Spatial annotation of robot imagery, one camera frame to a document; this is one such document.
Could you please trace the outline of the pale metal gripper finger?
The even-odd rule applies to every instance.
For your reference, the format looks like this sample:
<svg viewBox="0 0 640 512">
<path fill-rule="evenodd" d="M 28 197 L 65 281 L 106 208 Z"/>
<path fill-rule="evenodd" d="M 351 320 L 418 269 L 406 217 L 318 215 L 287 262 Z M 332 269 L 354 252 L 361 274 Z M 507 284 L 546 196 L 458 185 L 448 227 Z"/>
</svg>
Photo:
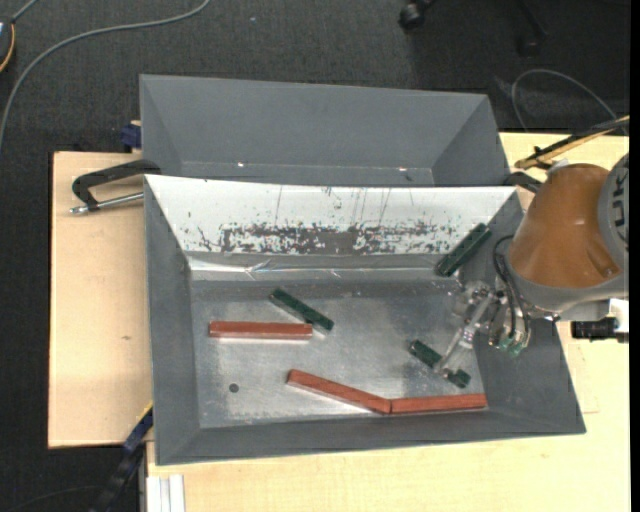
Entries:
<svg viewBox="0 0 640 512">
<path fill-rule="evenodd" d="M 451 352 L 448 360 L 448 380 L 450 382 L 470 382 L 470 368 L 473 361 L 473 346 L 459 343 Z"/>
<path fill-rule="evenodd" d="M 465 329 L 459 328 L 442 355 L 442 358 L 436 364 L 436 371 L 439 374 L 456 373 L 463 368 L 472 348 L 473 344 L 469 340 Z"/>
</svg>

